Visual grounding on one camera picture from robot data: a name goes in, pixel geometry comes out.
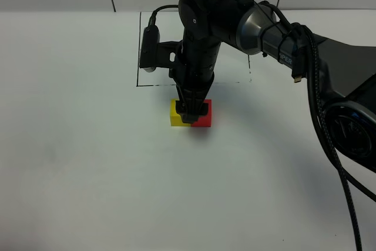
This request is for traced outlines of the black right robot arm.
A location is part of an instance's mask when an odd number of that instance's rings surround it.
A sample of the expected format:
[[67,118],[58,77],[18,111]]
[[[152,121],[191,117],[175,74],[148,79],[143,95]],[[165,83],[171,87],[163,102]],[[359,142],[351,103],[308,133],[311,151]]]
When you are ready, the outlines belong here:
[[267,1],[179,0],[183,39],[171,71],[183,122],[206,114],[219,47],[269,56],[306,79],[312,119],[326,154],[336,152],[375,170],[375,48],[353,46],[290,23]]

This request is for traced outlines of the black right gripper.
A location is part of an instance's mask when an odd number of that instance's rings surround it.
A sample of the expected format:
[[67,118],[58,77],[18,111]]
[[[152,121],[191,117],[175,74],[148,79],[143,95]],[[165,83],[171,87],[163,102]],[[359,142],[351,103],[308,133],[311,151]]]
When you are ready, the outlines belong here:
[[220,44],[221,41],[213,36],[203,39],[185,36],[181,41],[178,55],[186,68],[171,70],[169,76],[175,81],[179,96],[175,110],[184,123],[193,124],[209,112],[209,104],[204,100],[214,81]]

